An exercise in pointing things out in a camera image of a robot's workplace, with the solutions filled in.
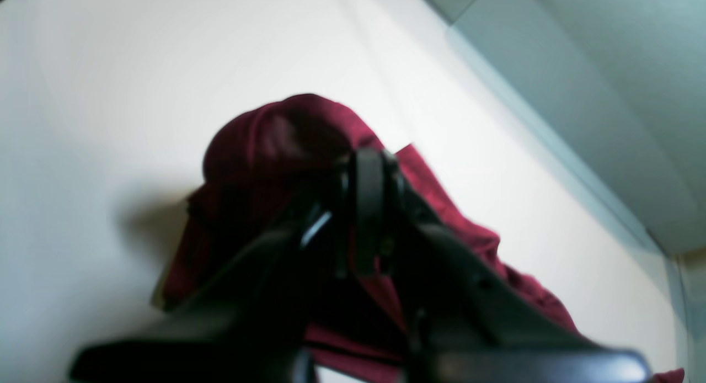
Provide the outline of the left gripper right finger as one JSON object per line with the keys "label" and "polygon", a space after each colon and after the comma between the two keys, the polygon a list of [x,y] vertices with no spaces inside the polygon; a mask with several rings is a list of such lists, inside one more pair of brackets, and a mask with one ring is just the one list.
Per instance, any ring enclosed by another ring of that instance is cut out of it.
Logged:
{"label": "left gripper right finger", "polygon": [[516,294],[414,191],[395,157],[353,154],[353,270],[388,275],[408,319],[408,382],[647,382],[632,350],[552,322]]}

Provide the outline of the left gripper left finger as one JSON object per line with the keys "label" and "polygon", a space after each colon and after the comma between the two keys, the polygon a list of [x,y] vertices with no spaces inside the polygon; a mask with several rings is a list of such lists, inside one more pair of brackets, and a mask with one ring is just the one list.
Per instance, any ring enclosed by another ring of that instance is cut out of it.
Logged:
{"label": "left gripper left finger", "polygon": [[318,382],[304,338],[351,277],[354,176],[337,169],[227,263],[191,300],[134,336],[87,346],[75,382]]}

